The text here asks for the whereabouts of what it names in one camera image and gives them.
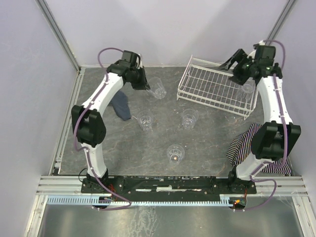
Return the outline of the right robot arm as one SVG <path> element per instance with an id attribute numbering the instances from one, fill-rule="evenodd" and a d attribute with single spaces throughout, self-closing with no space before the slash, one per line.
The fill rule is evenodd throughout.
<path id="1" fill-rule="evenodd" d="M 276 48 L 260 42 L 247 54 L 238 49 L 219 66 L 222 71 L 232 69 L 230 80 L 244 85 L 252 79 L 262 99 L 264 124 L 250 141 L 250 153 L 229 173 L 229 179 L 252 181 L 263 168 L 282 168 L 298 138 L 301 127 L 295 125 L 286 110 L 282 91 L 282 67 L 275 62 Z"/>

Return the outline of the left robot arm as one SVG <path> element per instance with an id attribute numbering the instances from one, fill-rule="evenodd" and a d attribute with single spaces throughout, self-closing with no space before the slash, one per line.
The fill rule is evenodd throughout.
<path id="1" fill-rule="evenodd" d="M 74 148 L 83 150 L 88 166 L 88 176 L 91 179 L 102 180 L 107 177 L 108 169 L 104 163 L 102 143 L 106 136 L 103 113 L 115 94 L 130 83 L 135 90 L 149 90 L 145 68 L 138 53 L 105 48 L 122 53 L 119 60 L 103 67 L 104 77 L 92 95 L 82 103 L 71 109 Z"/>

